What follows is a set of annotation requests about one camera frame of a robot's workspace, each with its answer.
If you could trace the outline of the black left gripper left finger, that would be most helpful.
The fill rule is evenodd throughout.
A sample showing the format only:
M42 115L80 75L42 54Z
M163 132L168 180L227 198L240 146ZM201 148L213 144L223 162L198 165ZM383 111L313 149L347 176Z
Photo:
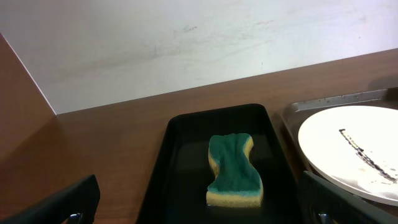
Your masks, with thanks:
M86 223L95 220L100 188L94 174L3 220L3 224Z

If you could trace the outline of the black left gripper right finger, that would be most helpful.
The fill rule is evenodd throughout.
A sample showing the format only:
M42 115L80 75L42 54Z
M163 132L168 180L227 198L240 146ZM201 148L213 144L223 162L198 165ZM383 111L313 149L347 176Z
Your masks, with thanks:
M304 171L297 186L304 223L397 224L397 217Z

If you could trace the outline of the white plate with black smear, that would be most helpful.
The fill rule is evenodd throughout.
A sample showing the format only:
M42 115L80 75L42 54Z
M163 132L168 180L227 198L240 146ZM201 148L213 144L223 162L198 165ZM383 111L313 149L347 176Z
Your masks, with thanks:
M312 167L362 198L397 205L397 110L340 106L311 115L298 144Z

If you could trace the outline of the green and yellow sponge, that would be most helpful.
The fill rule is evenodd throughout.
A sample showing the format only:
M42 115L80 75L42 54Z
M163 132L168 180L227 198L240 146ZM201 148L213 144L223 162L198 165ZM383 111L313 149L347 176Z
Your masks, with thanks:
M214 135L208 146L208 162L215 179L207 187L209 206L229 208L260 207L264 187L250 161L254 147L247 133Z

